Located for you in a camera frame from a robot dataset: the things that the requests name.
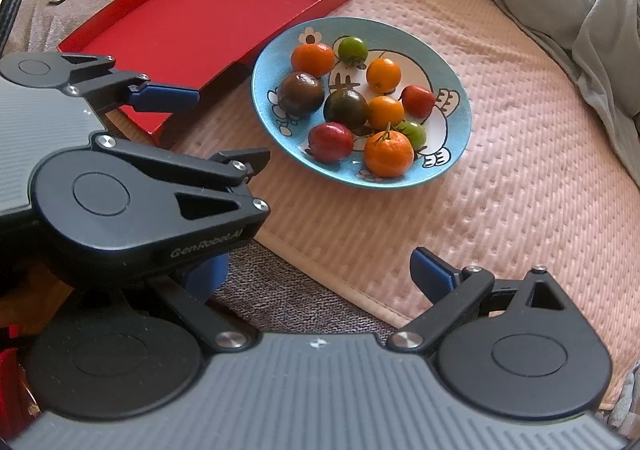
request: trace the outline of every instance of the metal screw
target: metal screw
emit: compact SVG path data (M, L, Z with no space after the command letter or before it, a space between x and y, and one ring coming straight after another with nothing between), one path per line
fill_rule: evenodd
M269 205L262 199L254 199L254 206L261 212L267 212L269 210Z
M216 336L216 343L225 349L239 349L248 341L246 336L235 331L224 331Z
M482 271L482 268L472 264L471 266L465 266L463 271L466 271L467 273L478 273L479 271Z
M415 349L422 345L423 342L424 338L418 333L412 333L411 331L399 331L391 336L391 343L403 349Z
M98 143L100 143L104 148L113 148L116 146L116 140L106 134L98 136Z

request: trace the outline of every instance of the cartoon plate design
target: cartoon plate design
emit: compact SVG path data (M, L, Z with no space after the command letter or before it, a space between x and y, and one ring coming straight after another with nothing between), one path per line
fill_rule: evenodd
M436 104L426 120L409 115L405 119L420 123L427 143L416 152L414 165L399 178L385 179L372 174L364 165L362 150L372 131L365 128L354 135L354 152L335 164L323 164L309 156L306 136L311 127L324 122L322 109L311 117L300 119L288 115L278 105L277 85L290 72L290 54L300 43L323 42L337 55L345 36L359 36L369 46L369 57L359 66L348 67L337 62L322 77L325 94L340 88L352 88L367 101L375 96L367 85L366 69L371 61L385 57L396 62L402 71L400 84L390 96L399 98L407 85L419 85L436 94ZM366 188L406 188L427 182L446 172L464 151L471 133L468 97L460 81L447 63L426 44L399 30L372 20L348 17L321 18L295 26L275 40L261 53L252 79L254 106L267 131L294 158L330 178Z

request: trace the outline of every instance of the blanket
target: blanket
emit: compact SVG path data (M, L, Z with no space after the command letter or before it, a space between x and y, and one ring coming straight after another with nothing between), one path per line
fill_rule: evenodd
M640 1L494 1L576 84L640 186Z

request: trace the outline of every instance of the pink textured mat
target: pink textured mat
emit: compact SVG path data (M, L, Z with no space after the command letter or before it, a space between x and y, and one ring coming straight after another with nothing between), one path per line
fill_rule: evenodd
M611 406L640 355L640 192L596 115L491 0L352 0L335 14L404 29L458 74L473 131L451 170L401 191L332 182L270 140L248 82L177 150L206 157L221 148L270 147L270 165L252 182L254 195L273 208L258 240L396 326L429 305L409 278L415 246L500 278L546 264L612 354L603 405Z

